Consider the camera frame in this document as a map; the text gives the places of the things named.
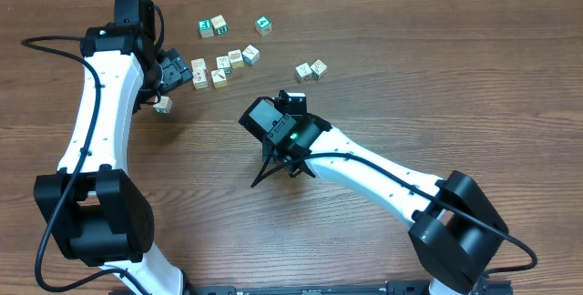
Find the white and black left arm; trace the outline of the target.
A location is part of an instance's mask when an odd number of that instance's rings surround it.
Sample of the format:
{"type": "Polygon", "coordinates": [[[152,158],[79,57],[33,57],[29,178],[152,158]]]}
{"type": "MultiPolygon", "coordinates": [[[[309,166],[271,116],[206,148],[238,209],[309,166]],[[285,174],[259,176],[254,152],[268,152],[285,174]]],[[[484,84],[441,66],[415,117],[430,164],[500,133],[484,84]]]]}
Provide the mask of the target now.
{"type": "Polygon", "coordinates": [[[164,50],[164,21],[151,0],[115,0],[114,19],[79,38],[84,86],[72,137],[56,172],[37,177],[42,242],[114,275],[134,294],[190,294],[186,273],[154,241],[151,206],[128,175],[131,119],[144,105],[169,112],[169,93],[193,75],[164,50]]]}

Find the green edged trio block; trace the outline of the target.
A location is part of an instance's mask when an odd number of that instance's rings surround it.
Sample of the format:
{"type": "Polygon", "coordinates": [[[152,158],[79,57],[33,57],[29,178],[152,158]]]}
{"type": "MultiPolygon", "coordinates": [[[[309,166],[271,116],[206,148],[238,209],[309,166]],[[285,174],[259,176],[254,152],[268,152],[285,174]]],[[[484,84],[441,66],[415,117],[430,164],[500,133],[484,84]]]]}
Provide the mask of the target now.
{"type": "Polygon", "coordinates": [[[327,65],[320,59],[312,63],[310,69],[312,71],[312,77],[316,80],[320,80],[327,73],[327,65]]]}

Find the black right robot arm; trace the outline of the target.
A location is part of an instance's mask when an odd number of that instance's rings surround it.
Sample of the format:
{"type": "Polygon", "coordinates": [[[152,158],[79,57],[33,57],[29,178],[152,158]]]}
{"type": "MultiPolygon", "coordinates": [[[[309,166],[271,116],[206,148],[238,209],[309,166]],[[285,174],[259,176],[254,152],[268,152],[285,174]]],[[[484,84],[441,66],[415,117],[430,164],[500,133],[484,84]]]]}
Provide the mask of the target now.
{"type": "Polygon", "coordinates": [[[239,122],[261,142],[266,164],[337,183],[396,217],[433,277],[431,294],[471,293],[508,231],[468,175],[440,178],[383,158],[309,113],[303,93],[258,97],[239,122]]]}

